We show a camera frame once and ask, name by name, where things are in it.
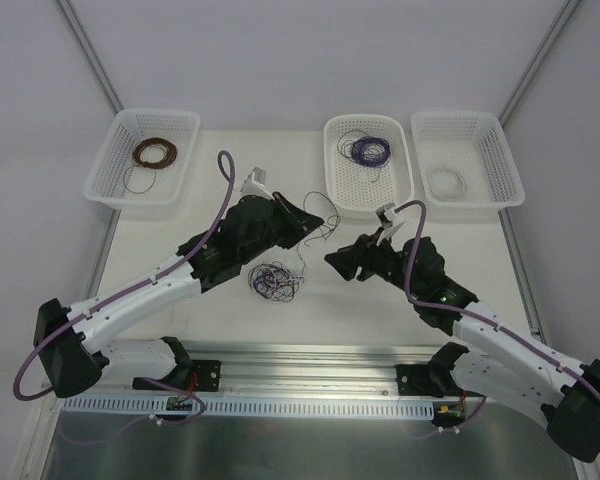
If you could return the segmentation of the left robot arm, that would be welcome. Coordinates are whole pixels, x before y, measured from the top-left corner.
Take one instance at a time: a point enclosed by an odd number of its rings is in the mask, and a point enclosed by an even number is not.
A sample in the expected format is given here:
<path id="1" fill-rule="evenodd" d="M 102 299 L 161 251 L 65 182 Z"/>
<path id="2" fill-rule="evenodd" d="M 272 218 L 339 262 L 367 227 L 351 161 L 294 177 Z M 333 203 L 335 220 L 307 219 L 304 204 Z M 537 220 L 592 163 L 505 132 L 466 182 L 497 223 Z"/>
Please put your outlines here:
<path id="1" fill-rule="evenodd" d="M 70 398 L 107 377 L 129 378 L 138 390 L 194 386 L 193 362 L 177 338 L 133 341 L 119 335 L 172 304 L 238 277 L 245 265 L 273 247 L 294 248 L 323 223 L 278 192 L 247 195 L 147 277 L 71 306 L 56 299 L 46 302 L 38 312 L 34 347 L 51 392 Z"/>

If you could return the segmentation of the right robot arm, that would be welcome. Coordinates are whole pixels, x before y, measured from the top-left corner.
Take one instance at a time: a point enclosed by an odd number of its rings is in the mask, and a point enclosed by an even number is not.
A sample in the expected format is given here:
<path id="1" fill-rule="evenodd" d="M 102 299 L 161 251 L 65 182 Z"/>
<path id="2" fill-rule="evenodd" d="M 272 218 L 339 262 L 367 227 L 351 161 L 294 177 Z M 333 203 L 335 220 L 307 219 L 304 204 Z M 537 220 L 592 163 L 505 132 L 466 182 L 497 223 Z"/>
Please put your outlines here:
<path id="1" fill-rule="evenodd" d="M 409 292 L 428 326 L 449 336 L 424 365 L 400 374 L 405 389 L 432 397 L 465 391 L 489 397 L 536 422 L 575 459 L 600 453 L 600 360 L 586 364 L 517 332 L 445 272 L 431 239 L 401 250 L 377 234 L 325 257 L 346 281 L 379 277 Z"/>

